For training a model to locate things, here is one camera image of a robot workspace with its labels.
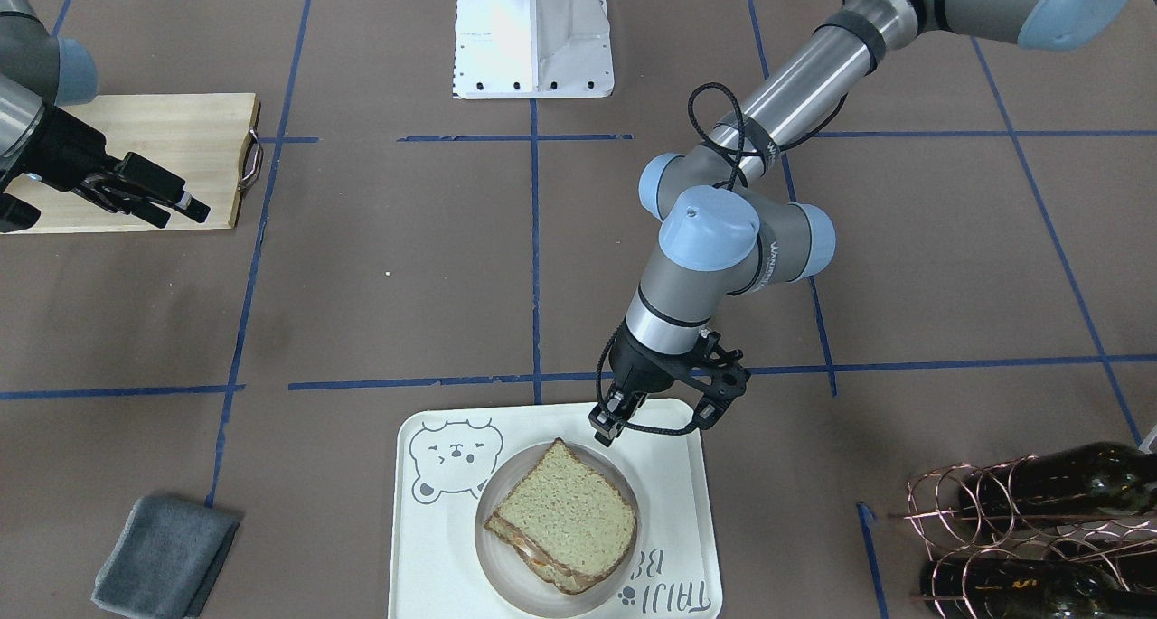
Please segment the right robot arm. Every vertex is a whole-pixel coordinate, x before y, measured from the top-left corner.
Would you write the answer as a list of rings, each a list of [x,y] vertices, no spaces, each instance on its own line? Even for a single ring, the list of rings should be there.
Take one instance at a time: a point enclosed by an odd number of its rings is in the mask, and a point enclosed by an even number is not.
[[[5,442],[219,445],[261,393],[541,379],[536,100],[470,0],[3,0]]]

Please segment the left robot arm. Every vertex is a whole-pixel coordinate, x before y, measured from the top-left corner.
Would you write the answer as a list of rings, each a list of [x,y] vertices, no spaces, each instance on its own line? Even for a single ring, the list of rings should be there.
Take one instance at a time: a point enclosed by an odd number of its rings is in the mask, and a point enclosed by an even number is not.
[[[594,437],[612,445],[648,397],[681,381],[700,400],[673,436],[710,429],[747,389],[740,351],[710,329],[725,296],[794,283],[827,268],[837,248],[831,219],[804,202],[771,202],[751,190],[778,157],[815,137],[843,96],[886,56],[926,32],[1005,42],[1037,51],[1082,47],[1132,0],[842,0],[797,54],[700,142],[653,159],[639,179],[642,206],[659,220],[656,248],[600,364]]]

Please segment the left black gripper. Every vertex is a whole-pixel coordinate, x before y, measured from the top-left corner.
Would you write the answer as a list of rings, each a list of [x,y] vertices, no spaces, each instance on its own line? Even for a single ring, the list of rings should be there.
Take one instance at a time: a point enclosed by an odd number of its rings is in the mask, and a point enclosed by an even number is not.
[[[616,327],[610,342],[612,384],[589,417],[597,442],[612,445],[628,429],[638,408],[647,400],[644,397],[663,393],[673,386],[676,376],[663,364],[675,364],[676,360],[687,355],[690,352],[686,349],[666,354],[644,346],[632,334],[627,323]]]

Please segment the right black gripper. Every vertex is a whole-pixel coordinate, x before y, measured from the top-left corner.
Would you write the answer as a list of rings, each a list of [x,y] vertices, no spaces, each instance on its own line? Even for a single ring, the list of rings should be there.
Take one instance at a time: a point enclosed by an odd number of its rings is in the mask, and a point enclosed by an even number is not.
[[[24,149],[19,152],[19,174],[36,174],[61,192],[82,196],[112,214],[137,216],[164,229],[171,215],[161,204],[182,215],[206,222],[211,207],[185,190],[185,179],[132,152],[125,159],[109,155],[100,130],[78,120],[61,108],[46,105]],[[118,165],[118,177],[113,171]]]

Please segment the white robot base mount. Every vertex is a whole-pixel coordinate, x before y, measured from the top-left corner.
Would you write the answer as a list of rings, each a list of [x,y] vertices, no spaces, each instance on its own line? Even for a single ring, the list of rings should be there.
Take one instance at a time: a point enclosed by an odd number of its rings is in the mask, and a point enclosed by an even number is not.
[[[616,90],[607,0],[456,3],[455,98],[606,98]]]

